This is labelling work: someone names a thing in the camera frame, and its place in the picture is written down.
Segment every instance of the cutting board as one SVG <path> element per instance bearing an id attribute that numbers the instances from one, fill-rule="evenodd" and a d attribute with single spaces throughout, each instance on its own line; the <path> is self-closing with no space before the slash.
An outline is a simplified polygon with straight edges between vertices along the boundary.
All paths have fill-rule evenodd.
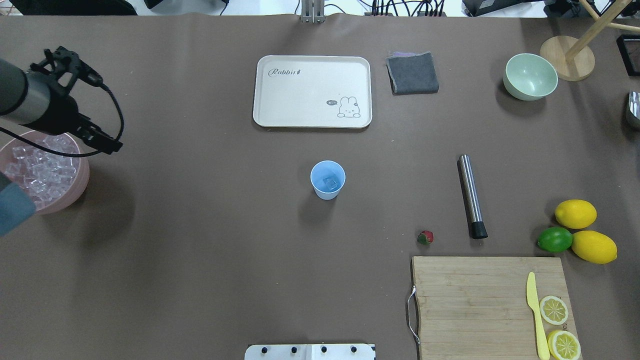
<path id="1" fill-rule="evenodd" d="M 564 300 L 565 329 L 580 340 L 559 258 L 415 256 L 412 267 L 422 360 L 537 359 L 529 272 L 536 273 L 538 300 Z M 546 335 L 563 329 L 543 323 Z"/>

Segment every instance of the green lime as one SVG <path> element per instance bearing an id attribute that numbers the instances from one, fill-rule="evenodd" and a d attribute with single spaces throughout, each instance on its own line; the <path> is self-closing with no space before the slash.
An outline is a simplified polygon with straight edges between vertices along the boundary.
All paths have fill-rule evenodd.
<path id="1" fill-rule="evenodd" d="M 549 227 L 538 237 L 538 246 L 549 252 L 565 251 L 572 243 L 573 235 L 564 227 Z"/>

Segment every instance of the white metal plate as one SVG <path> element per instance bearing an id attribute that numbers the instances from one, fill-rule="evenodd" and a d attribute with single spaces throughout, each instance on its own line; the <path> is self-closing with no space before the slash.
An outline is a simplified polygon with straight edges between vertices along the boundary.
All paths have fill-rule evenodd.
<path id="1" fill-rule="evenodd" d="M 371 68 L 357 56 L 267 55 L 258 61 L 253 119 L 264 127 L 363 128 Z"/>
<path id="2" fill-rule="evenodd" d="M 244 360 L 375 360 L 375 348 L 372 344 L 251 345 Z"/>

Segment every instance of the wooden base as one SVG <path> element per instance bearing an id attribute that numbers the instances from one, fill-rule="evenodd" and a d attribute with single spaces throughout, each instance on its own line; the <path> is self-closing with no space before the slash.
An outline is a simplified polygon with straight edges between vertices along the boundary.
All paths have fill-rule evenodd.
<path id="1" fill-rule="evenodd" d="M 576 42 L 578 42 L 576 38 L 558 36 L 548 39 L 540 48 L 540 56 L 556 68 L 558 77 L 563 80 L 582 80 L 589 76 L 596 66 L 596 58 L 588 46 L 585 46 L 573 61 L 566 61 L 564 55 Z"/>

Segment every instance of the metal muddler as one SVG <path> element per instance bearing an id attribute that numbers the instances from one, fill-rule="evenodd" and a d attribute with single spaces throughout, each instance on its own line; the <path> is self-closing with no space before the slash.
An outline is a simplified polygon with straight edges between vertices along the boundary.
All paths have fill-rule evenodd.
<path id="1" fill-rule="evenodd" d="M 471 237 L 474 239 L 484 239 L 487 237 L 487 233 L 484 228 L 484 222 L 482 221 L 482 214 L 480 213 L 476 183 L 474 182 L 474 173 L 471 171 L 471 159 L 469 155 L 461 155 L 458 164 L 462 172 L 462 184 L 465 187 L 467 214 L 469 215 L 469 221 L 471 223 Z"/>

